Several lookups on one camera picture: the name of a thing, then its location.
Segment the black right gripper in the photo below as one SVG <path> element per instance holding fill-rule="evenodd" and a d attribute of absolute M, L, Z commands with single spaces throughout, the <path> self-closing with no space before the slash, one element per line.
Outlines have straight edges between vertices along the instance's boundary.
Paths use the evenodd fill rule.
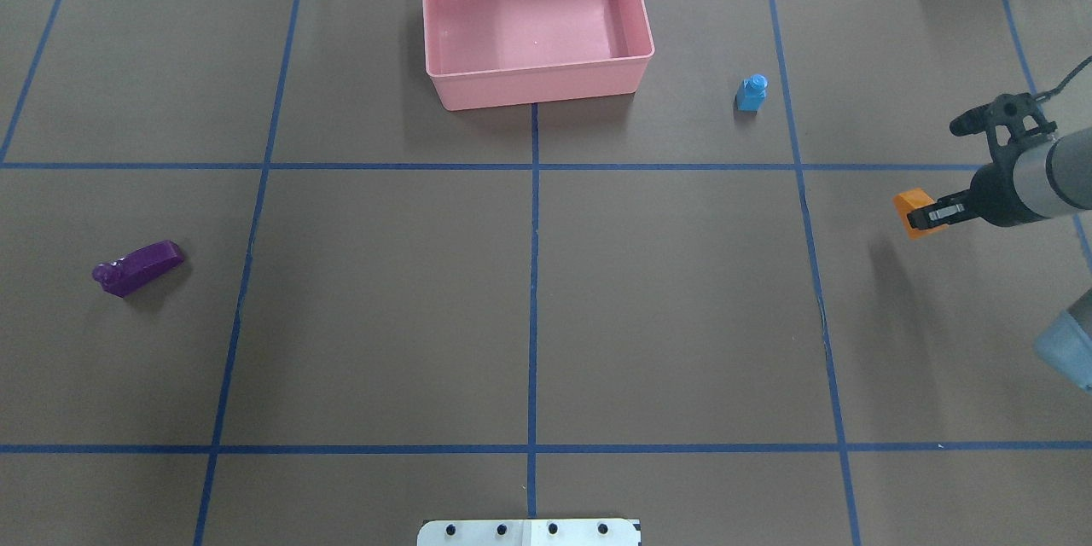
<path fill-rule="evenodd" d="M 1014 162 L 1019 156 L 1002 157 L 981 166 L 968 187 L 968 204 L 959 199 L 933 201 L 909 212 L 909 232 L 939 232 L 943 226 L 973 219 L 972 213 L 988 224 L 1011 228 L 1037 222 L 1037 214 L 1014 191 Z"/>

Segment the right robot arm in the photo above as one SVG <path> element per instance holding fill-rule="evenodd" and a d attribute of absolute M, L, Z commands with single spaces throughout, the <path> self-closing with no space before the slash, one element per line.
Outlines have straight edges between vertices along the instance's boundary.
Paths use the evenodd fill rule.
<path fill-rule="evenodd" d="M 906 235 L 921 238 L 971 219 L 1013 228 L 1070 217 L 1091 206 L 1089 130 L 1031 146 L 1006 146 L 968 189 L 933 199 L 923 189 L 893 197 Z M 1034 340 L 1038 358 L 1084 393 L 1091 390 L 1091 293 L 1067 306 Z"/>

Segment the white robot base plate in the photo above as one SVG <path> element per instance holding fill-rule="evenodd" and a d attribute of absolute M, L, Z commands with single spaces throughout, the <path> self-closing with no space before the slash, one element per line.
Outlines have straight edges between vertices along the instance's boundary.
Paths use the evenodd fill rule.
<path fill-rule="evenodd" d="M 624 518 L 428 521 L 417 545 L 641 545 L 639 521 Z"/>

